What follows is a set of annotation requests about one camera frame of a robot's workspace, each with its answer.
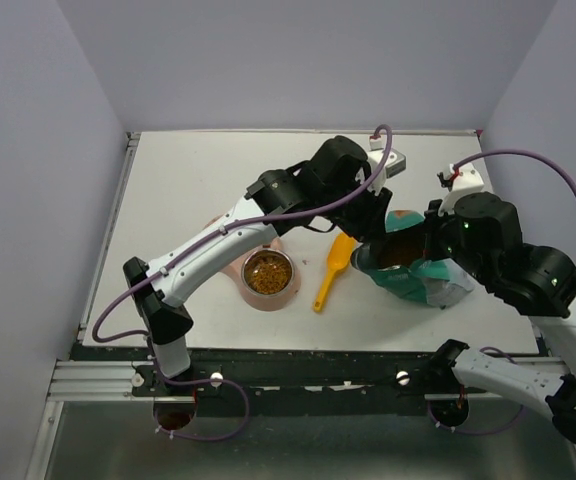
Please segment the yellow plastic scoop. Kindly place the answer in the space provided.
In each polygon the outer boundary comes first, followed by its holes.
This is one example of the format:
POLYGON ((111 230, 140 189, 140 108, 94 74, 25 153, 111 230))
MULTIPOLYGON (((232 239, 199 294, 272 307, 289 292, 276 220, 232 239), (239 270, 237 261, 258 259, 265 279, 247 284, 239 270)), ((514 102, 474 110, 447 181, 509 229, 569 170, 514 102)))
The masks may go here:
POLYGON ((326 273, 312 305, 315 313, 323 311, 336 277, 350 264, 355 245, 356 240, 345 233, 339 233, 333 241, 326 260, 326 273))

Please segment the green pet food bag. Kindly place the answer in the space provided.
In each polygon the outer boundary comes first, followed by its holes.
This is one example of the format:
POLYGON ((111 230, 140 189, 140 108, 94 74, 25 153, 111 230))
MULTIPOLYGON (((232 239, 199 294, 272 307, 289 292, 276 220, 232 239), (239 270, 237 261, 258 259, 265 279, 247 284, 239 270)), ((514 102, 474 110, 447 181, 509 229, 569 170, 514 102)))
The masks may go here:
POLYGON ((474 282, 451 259, 425 258, 423 221, 412 210, 390 211, 385 218, 388 237, 359 245, 351 265, 400 299, 440 309, 452 307, 474 290, 474 282))

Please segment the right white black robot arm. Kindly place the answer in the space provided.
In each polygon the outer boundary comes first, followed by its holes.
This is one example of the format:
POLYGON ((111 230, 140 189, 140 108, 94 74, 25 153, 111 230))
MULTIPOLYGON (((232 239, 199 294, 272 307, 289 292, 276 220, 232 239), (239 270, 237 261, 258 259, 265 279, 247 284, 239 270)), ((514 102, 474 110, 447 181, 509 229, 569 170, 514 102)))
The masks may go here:
POLYGON ((548 418, 576 445, 576 266, 563 252, 522 239, 515 206, 489 192, 462 196, 449 213, 439 200, 424 214, 426 254, 448 258, 536 326, 567 365, 540 373, 446 341, 425 376, 437 390, 457 385, 498 394, 548 418))

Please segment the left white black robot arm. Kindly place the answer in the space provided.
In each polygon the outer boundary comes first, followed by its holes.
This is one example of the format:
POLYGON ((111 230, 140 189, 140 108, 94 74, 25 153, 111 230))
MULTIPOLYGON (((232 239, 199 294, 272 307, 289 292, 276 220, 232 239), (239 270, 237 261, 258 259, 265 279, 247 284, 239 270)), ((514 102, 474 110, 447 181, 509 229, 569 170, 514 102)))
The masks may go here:
POLYGON ((177 395, 189 385, 186 335, 193 320, 186 301, 234 260, 315 217, 359 242, 385 236, 392 136, 380 126, 369 142, 365 151, 345 136, 328 139, 311 159, 262 173, 229 211, 184 245, 148 262, 132 258, 125 264, 159 364, 155 382, 165 393, 177 395))

